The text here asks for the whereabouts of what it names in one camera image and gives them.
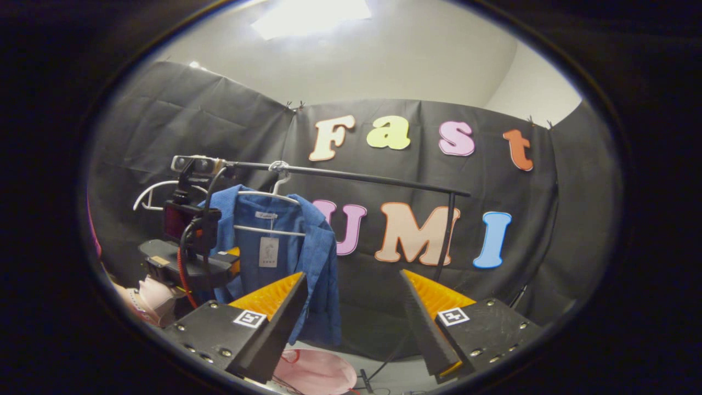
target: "pink bag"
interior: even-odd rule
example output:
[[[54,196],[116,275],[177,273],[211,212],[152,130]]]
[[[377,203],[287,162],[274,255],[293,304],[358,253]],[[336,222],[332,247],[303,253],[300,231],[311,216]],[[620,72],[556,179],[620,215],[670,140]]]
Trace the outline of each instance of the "pink bag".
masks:
[[[356,370],[339,356],[326,351],[292,349],[283,351],[273,380],[295,387],[304,395],[341,395],[356,385]]]

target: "clothing rack pole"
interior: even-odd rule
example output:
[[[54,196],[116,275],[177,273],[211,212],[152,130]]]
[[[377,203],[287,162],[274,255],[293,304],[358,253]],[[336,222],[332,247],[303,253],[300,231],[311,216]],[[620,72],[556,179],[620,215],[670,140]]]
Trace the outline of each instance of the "clothing rack pole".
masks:
[[[441,246],[441,252],[439,253],[439,262],[437,270],[434,272],[434,281],[439,282],[439,277],[441,276],[441,270],[444,268],[444,259],[449,251],[449,242],[451,241],[451,231],[453,223],[453,208],[456,206],[456,194],[449,193],[449,214],[446,216],[446,231],[444,232],[444,244]]]
[[[227,166],[232,168],[243,168],[243,169],[257,169],[257,170],[268,170],[269,165],[265,163],[251,163],[251,162],[226,162]],[[455,193],[459,196],[470,197],[470,193],[464,190],[443,188],[440,186],[433,186],[424,183],[416,183],[414,181],[405,181],[399,179],[391,179],[389,177],[381,176],[370,176],[368,174],[358,174],[358,173],[348,173],[346,171],[336,171],[336,170],[325,170],[325,169],[313,169],[311,167],[296,167],[287,166],[283,168],[284,171],[289,171],[290,173],[297,174],[308,174],[311,176],[323,176],[331,177],[334,179],[345,179],[353,181],[364,181],[370,183],[379,183],[392,186],[403,186],[407,188],[430,190],[432,192],[443,192],[443,193]]]

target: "yellow letter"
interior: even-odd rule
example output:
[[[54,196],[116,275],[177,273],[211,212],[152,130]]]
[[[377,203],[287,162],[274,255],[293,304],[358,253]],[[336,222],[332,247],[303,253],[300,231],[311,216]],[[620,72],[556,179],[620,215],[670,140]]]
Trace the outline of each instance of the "yellow letter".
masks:
[[[430,266],[439,264],[439,255],[441,254],[444,233],[446,232],[446,218],[449,213],[447,206],[435,208],[421,228],[417,226],[417,220],[406,203],[385,203],[380,206],[380,210],[385,213],[388,224],[385,226],[383,247],[376,252],[377,260],[385,262],[399,261],[400,254],[397,253],[397,243],[400,242],[408,262],[414,261],[426,245],[427,250],[419,257],[419,262]],[[461,211],[453,209],[451,235],[453,235],[453,225],[456,224],[456,220],[460,217]],[[449,263],[451,263],[451,257],[449,256],[449,251],[446,250],[444,265]]]
[[[407,131],[409,130],[409,122],[403,117],[396,115],[388,115],[381,117],[373,122],[375,129],[371,130],[366,137],[366,141],[371,147],[385,148],[390,147],[393,150],[402,150],[409,145]]]
[[[337,147],[341,146],[346,136],[346,129],[351,129],[356,124],[352,115],[341,118],[319,121],[317,127],[317,142],[314,144],[314,151],[310,154],[310,160],[330,160],[336,155],[331,150],[331,142]]]

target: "blue letter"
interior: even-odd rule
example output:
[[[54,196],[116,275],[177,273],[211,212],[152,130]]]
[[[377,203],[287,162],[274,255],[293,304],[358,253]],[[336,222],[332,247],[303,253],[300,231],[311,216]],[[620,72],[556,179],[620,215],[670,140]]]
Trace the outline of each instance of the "blue letter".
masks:
[[[512,216],[506,212],[487,212],[483,214],[483,222],[487,225],[485,242],[480,256],[473,260],[473,265],[477,268],[495,268],[502,264],[500,251]]]

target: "denim jacket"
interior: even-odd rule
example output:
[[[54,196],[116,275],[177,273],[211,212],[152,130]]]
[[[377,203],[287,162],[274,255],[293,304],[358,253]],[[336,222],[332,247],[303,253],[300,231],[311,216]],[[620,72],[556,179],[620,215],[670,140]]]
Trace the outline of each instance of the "denim jacket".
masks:
[[[226,288],[216,290],[219,302],[230,303],[276,280],[302,271],[307,277],[307,301],[288,341],[312,340],[338,345],[341,316],[336,282],[336,239],[324,215],[298,195],[295,205],[274,197],[239,195],[254,190],[237,185],[212,194],[210,206],[222,212],[217,245],[212,254],[239,247],[241,270]],[[305,236],[277,235],[234,229],[234,225],[304,233]],[[276,267],[260,267],[261,238],[279,239]]]

